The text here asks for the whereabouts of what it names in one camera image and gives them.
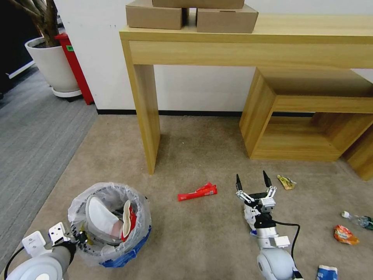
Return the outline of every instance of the carpet floor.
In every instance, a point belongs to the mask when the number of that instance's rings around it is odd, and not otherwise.
[[[235,175],[248,193],[264,191],[262,170],[278,187],[274,219],[299,223],[295,262],[305,279],[315,279],[320,264],[339,269],[340,280],[370,279],[372,232],[341,217],[343,210],[373,216],[373,182],[361,181],[343,161],[258,161],[247,157],[239,118],[161,116],[161,141],[155,174],[148,175],[135,116],[99,116],[73,156],[29,233],[67,222],[74,197],[97,182],[128,184],[150,201],[152,232],[136,259],[124,268],[88,267],[76,256],[70,279],[262,279],[259,249],[235,196]],[[298,184],[286,191],[277,174]],[[178,202],[207,181],[218,194]],[[360,239],[337,242],[333,227],[347,226]],[[293,239],[295,228],[278,226]],[[22,254],[15,265],[27,259]]]
[[[0,101],[2,270],[97,117],[53,95],[39,71]]]

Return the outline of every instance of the beige carpet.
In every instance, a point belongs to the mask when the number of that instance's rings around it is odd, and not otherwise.
[[[138,257],[121,269],[89,268],[76,256],[72,280],[104,279],[262,279],[259,252],[235,196],[238,173],[248,193],[264,191],[262,170],[274,185],[278,221],[301,224],[295,261],[305,279],[319,264],[336,266],[340,280],[371,279],[373,232],[340,216],[342,210],[373,216],[373,182],[361,181],[342,161],[336,163],[248,159],[238,118],[161,117],[162,137],[155,174],[147,174],[135,116],[99,116],[35,218],[29,232],[67,221],[74,197],[96,182],[120,182],[148,197],[152,233]],[[285,191],[282,174],[298,182]],[[218,194],[178,202],[179,192],[207,181]],[[349,246],[333,238],[333,227],[347,226],[360,238]],[[279,226],[292,240],[295,228]],[[19,263],[25,255],[16,259]]]

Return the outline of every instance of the trash can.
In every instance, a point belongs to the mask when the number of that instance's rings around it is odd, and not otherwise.
[[[109,211],[123,208],[124,203],[130,200],[136,215],[136,224],[125,242],[108,245],[88,231],[85,205],[92,195],[98,197]],[[86,242],[77,244],[77,252],[87,265],[102,265],[108,268],[123,267],[135,258],[147,241],[152,228],[149,202],[146,197],[127,185],[117,183],[97,183],[78,195],[68,209],[68,220],[71,223],[73,236],[81,231],[87,235]]]

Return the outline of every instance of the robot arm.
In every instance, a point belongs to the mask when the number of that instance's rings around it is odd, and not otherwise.
[[[250,227],[257,232],[257,243],[260,253],[257,257],[258,267],[266,280],[303,279],[297,270],[292,256],[283,248],[290,245],[287,236],[279,236],[276,231],[276,222],[271,212],[276,202],[274,195],[276,187],[263,171],[266,192],[246,194],[242,190],[241,181],[237,174],[236,195],[244,201],[245,209],[249,208],[253,215],[254,225]]]
[[[26,252],[31,259],[19,265],[9,276],[8,280],[66,280],[67,268],[74,258],[76,246],[65,233],[61,222],[49,229],[49,236],[43,237],[36,231],[22,240]]]

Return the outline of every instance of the white plant pot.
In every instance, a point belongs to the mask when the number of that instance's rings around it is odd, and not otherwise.
[[[25,47],[48,84],[52,86],[54,95],[59,97],[81,95],[82,92],[62,47],[35,48],[43,42],[43,37],[36,38],[26,42]]]

